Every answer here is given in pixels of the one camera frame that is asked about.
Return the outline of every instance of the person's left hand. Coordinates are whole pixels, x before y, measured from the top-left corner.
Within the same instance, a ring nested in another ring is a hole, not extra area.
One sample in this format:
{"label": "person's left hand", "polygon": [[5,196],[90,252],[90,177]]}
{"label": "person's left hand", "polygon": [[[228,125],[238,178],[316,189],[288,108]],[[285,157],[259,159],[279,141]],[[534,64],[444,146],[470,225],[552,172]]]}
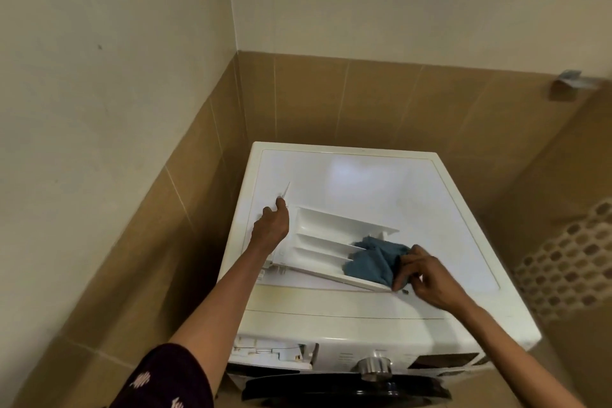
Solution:
{"label": "person's left hand", "polygon": [[264,208],[261,218],[255,221],[249,247],[270,254],[289,233],[289,210],[287,204],[279,197],[276,199],[276,211]]}

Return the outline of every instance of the wall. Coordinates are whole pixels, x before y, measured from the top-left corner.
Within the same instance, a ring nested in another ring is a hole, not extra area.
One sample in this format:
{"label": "wall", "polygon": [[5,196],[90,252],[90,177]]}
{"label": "wall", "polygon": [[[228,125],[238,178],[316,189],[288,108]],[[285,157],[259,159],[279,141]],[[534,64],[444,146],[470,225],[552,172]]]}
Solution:
{"label": "wall", "polygon": [[235,50],[230,0],[2,0],[0,406]]}
{"label": "wall", "polygon": [[[484,216],[511,267],[612,194],[612,86],[594,95]],[[612,252],[602,251],[608,262]],[[608,287],[612,283],[608,278]],[[609,364],[612,301],[585,307],[544,331],[589,407],[612,404]]]}
{"label": "wall", "polygon": [[437,152],[475,213],[508,188],[588,97],[553,76],[239,52],[250,141]]}
{"label": "wall", "polygon": [[233,0],[233,8],[241,50],[612,72],[612,0]]}
{"label": "wall", "polygon": [[217,282],[248,154],[232,60],[14,408],[110,404]]}

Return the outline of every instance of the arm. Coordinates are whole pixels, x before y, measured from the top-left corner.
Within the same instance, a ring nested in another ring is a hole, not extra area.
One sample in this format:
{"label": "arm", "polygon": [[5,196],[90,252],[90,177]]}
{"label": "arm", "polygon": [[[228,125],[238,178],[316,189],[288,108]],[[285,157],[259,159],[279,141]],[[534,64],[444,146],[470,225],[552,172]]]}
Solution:
{"label": "arm", "polygon": [[257,275],[266,257],[289,232],[285,201],[279,197],[276,206],[276,211],[264,208],[247,249],[170,339],[198,360],[213,394],[225,372]]}
{"label": "arm", "polygon": [[436,257],[418,245],[402,257],[393,290],[409,280],[414,293],[453,314],[491,358],[515,395],[532,408],[585,408],[479,307]]}

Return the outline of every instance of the white wall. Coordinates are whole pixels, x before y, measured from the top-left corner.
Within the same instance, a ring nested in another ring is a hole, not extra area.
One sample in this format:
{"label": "white wall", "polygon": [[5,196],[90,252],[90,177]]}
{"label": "white wall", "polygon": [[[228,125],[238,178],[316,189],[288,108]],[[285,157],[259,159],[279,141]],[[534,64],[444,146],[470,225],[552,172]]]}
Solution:
{"label": "white wall", "polygon": [[0,0],[0,406],[235,52],[230,0]]}
{"label": "white wall", "polygon": [[233,0],[238,48],[612,72],[612,0]]}

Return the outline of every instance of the person's right arm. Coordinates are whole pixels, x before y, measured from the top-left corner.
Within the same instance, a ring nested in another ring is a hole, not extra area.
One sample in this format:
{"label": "person's right arm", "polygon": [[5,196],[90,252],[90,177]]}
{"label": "person's right arm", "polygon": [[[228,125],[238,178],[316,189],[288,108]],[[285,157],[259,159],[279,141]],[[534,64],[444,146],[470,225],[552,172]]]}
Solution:
{"label": "person's right arm", "polygon": [[418,245],[402,257],[393,290],[409,280],[414,293],[453,314],[474,336],[515,395],[532,408],[585,408],[479,307],[436,257]]}

